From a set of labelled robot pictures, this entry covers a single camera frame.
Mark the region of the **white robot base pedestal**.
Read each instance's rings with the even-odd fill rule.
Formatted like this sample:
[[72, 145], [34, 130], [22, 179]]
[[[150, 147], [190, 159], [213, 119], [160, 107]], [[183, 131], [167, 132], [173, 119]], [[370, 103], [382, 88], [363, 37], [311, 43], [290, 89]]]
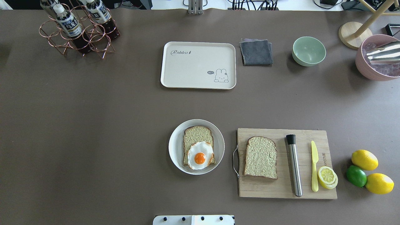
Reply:
[[234, 215], [159, 215], [153, 225], [234, 225]]

